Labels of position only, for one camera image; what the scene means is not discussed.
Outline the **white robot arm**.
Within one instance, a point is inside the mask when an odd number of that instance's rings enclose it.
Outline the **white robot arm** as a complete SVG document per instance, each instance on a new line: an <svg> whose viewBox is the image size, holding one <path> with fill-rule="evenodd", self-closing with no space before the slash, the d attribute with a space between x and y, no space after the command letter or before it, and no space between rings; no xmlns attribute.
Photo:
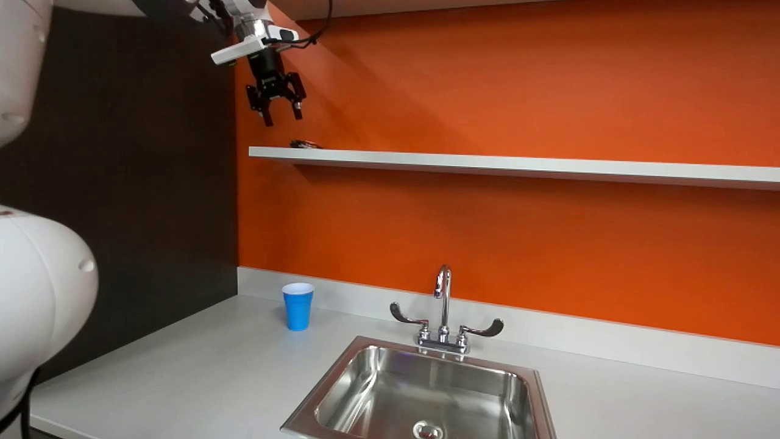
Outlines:
<svg viewBox="0 0 780 439"><path fill-rule="evenodd" d="M237 43L214 64L281 47L270 0L0 0L0 143L27 126L55 6L220 22ZM29 414L35 373L85 323L97 297L97 261L65 225L0 208L0 431Z"/></svg>

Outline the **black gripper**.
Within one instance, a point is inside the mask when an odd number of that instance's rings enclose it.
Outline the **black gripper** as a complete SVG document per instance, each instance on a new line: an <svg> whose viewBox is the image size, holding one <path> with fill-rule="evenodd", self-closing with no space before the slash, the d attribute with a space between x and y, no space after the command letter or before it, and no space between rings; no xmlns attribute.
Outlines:
<svg viewBox="0 0 780 439"><path fill-rule="evenodd" d="M298 72L288 72L276 49L264 49L249 55L254 83L247 88L252 110L274 126L269 103L288 98L295 119L302 119L302 103L308 98Z"/></svg>

